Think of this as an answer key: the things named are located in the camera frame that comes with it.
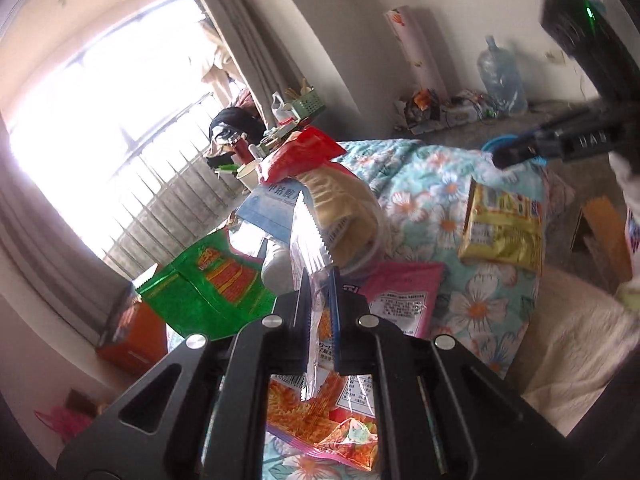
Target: green snack bag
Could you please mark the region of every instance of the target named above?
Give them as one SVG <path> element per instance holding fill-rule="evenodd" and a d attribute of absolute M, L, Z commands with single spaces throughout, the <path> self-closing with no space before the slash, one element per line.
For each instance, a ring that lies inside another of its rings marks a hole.
<path fill-rule="evenodd" d="M 218 339 L 271 312 L 275 297 L 262 284 L 261 268 L 232 252 L 223 228 L 184 250 L 138 292 L 181 336 Z"/>

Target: silver screw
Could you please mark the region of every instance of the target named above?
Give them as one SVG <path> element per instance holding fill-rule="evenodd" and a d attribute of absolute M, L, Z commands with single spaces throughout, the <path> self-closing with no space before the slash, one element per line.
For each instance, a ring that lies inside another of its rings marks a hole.
<path fill-rule="evenodd" d="M 360 326 L 363 326 L 365 328 L 373 328 L 375 326 L 378 326 L 380 320 L 378 319 L 378 316 L 374 316 L 373 314 L 365 314 L 364 316 L 360 317 L 358 323 Z"/>
<path fill-rule="evenodd" d="M 440 350 L 451 350 L 456 345 L 456 340 L 450 335 L 442 334 L 437 336 L 435 343 Z"/>
<path fill-rule="evenodd" d="M 187 346 L 192 350 L 197 350 L 198 348 L 202 348 L 207 342 L 207 338 L 202 334 L 193 334 L 187 338 Z"/>
<path fill-rule="evenodd" d="M 267 328 L 277 328 L 282 324 L 282 318 L 276 314 L 269 314 L 262 318 L 262 324 Z"/>

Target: ceiling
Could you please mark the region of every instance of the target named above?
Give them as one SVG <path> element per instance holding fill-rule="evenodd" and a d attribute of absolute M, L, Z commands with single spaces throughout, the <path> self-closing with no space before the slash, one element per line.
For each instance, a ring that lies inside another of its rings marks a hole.
<path fill-rule="evenodd" d="M 49 70 L 157 0 L 27 0 L 0 41 L 0 110 L 7 116 Z"/>

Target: yellow snack package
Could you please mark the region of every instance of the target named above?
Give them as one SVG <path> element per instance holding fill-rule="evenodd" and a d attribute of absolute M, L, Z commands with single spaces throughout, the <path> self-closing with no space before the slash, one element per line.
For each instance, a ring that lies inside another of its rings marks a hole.
<path fill-rule="evenodd" d="M 471 182 L 461 260 L 491 260 L 542 270 L 542 205 L 525 196 Z"/>

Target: floral bedsheet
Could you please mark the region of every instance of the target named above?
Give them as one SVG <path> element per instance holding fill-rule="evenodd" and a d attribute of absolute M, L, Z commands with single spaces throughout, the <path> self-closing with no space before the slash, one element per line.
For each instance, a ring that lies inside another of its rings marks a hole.
<path fill-rule="evenodd" d="M 524 337 L 538 293 L 533 272 L 510 265 L 462 263 L 457 254 L 471 178 L 546 204 L 546 174 L 533 164 L 494 168 L 487 153 L 427 146 L 417 140 L 342 143 L 337 159 L 369 184 L 388 217 L 391 258 L 446 264 L 430 333 L 454 335 L 504 377 Z M 331 460 L 305 456 L 267 434 L 265 480 L 374 480 Z"/>

